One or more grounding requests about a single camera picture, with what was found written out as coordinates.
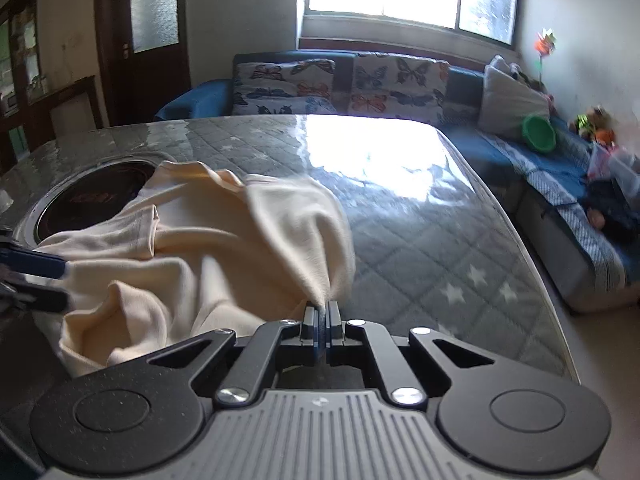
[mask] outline cream towel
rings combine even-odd
[[[162,163],[113,219],[38,250],[69,261],[58,285],[72,311],[54,337],[73,375],[214,328],[242,336],[265,320],[301,319],[307,300],[347,297],[355,268],[346,217],[321,184],[260,175],[243,184],[200,162]]]

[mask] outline table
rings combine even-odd
[[[237,176],[308,174],[348,216],[356,253],[343,317],[391,333],[429,326],[574,376],[553,306],[488,188],[438,130],[343,116],[240,116],[136,124],[52,140],[0,182],[15,226],[54,184],[99,159],[160,151]]]

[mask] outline windowsill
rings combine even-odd
[[[450,28],[378,16],[320,12],[305,14],[302,37],[392,44],[451,54],[483,64],[491,61],[496,54],[503,56],[507,62],[519,61],[517,52],[506,44],[498,44],[489,39],[482,40]]]

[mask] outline sofa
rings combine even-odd
[[[361,55],[333,50],[237,54],[233,69],[237,74],[236,67],[244,63],[330,59],[335,63],[332,104],[336,113],[350,114],[354,65]],[[482,132],[478,117],[484,74],[456,66],[449,66],[448,72],[446,92],[439,103],[442,112],[433,125],[457,147],[529,239],[567,305],[588,313],[637,303],[640,265],[634,262],[640,246],[611,244],[585,224],[584,212],[576,203],[586,186],[583,175],[590,145],[569,132],[558,117],[552,117],[558,146],[549,155]],[[233,80],[213,80],[165,105],[156,120],[231,115],[233,102]]]

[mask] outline window frame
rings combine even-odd
[[[368,20],[374,19],[383,23],[397,23],[398,25],[409,25],[411,27],[421,27],[431,30],[438,30],[441,32],[452,32],[459,34],[460,36],[466,36],[467,38],[473,38],[475,40],[484,41],[485,43],[501,46],[508,50],[516,51],[516,36],[519,30],[520,23],[520,0],[516,0],[514,18],[513,18],[513,34],[511,35],[511,43],[506,43],[500,40],[494,40],[488,36],[482,34],[476,34],[460,28],[460,10],[462,9],[462,0],[458,0],[458,6],[456,8],[456,24],[453,28],[443,27],[441,25],[433,25],[432,23],[416,22],[414,20],[403,20],[401,18],[393,18],[391,16],[385,16],[384,14],[363,14],[361,12],[341,12],[336,10],[313,10],[309,8],[309,0],[305,0],[305,16],[335,16],[337,18],[367,18]]]

